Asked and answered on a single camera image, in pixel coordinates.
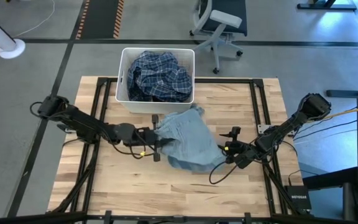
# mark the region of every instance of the light blue cloth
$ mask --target light blue cloth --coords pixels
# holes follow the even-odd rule
[[[214,136],[201,119],[204,109],[193,105],[183,113],[165,116],[155,133],[159,139],[172,138],[164,145],[161,153],[168,156],[168,162],[174,168],[196,172],[209,172],[225,161],[214,140]]]

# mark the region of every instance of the wooden table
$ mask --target wooden table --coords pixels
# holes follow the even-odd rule
[[[76,96],[75,106],[88,114],[91,111],[97,79],[82,77]],[[287,119],[287,114],[278,79],[264,78],[264,84],[272,124],[281,124]],[[115,91],[114,83],[110,89],[104,121],[152,128],[151,115],[128,112],[115,100]],[[257,99],[263,119],[259,94]],[[227,138],[219,134],[228,133],[232,126],[242,128],[239,135],[241,141],[249,142],[256,137],[249,85],[196,83],[195,102],[205,109],[204,120],[215,135],[217,143],[224,144],[227,141]],[[66,141],[74,138],[75,134],[68,134]],[[82,147],[83,143],[77,141],[63,148],[49,210],[57,207],[74,186]],[[118,148],[129,151],[123,145]],[[139,147],[136,150],[140,152],[142,149],[143,147]],[[295,151],[282,144],[278,151],[278,161],[285,185],[288,175],[299,170]],[[222,178],[232,166],[233,164],[226,165],[223,170],[215,173],[213,180]],[[208,175],[174,169],[163,155],[160,162],[153,162],[151,157],[135,160],[132,156],[117,153],[111,145],[102,140],[88,213],[104,215],[106,210],[111,210],[113,215],[243,217],[244,212],[250,212],[252,217],[270,216],[260,164],[253,162],[245,169],[236,169],[218,185],[211,185]],[[295,185],[301,185],[300,172],[293,174],[291,181]],[[273,183],[272,188],[276,211],[280,212],[278,193]],[[82,208],[84,191],[83,187],[77,208]]]

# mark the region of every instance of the white office chair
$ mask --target white office chair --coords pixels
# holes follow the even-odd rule
[[[194,48],[194,51],[211,47],[214,51],[218,74],[220,44],[227,44],[237,49],[237,56],[241,56],[242,48],[232,44],[233,34],[247,35],[246,1],[245,0],[198,0],[193,10],[195,27],[190,35],[210,35],[211,37]]]

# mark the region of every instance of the white laundry basket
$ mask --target white laundry basket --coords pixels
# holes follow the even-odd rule
[[[139,57],[145,50],[152,52],[171,52],[178,64],[185,67],[189,76],[191,76],[191,84],[193,90],[190,97],[183,103],[169,103],[169,102],[139,102],[129,101],[127,78],[128,69],[131,67],[134,60]],[[191,49],[158,49],[158,48],[137,48],[128,47],[122,51],[121,62],[119,65],[116,100],[124,105],[132,113],[151,113],[151,114],[169,114],[173,112],[184,112],[188,110],[194,101],[195,88],[195,54]]]

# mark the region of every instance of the blue plaid shirt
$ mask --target blue plaid shirt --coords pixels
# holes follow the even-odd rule
[[[192,91],[191,78],[172,53],[146,50],[128,71],[131,101],[184,102]]]

